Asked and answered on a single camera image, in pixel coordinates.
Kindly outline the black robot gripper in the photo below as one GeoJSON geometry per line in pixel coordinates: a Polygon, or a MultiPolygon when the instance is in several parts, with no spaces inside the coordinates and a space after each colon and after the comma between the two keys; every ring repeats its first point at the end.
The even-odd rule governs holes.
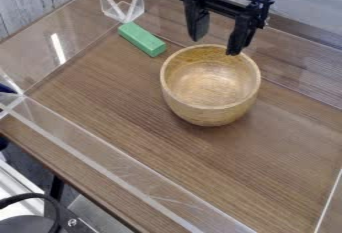
{"type": "Polygon", "coordinates": [[[263,28],[274,0],[181,0],[184,5],[188,35],[197,42],[208,31],[212,10],[235,18],[235,26],[228,38],[225,54],[236,56],[250,45],[256,28],[263,28]]]}

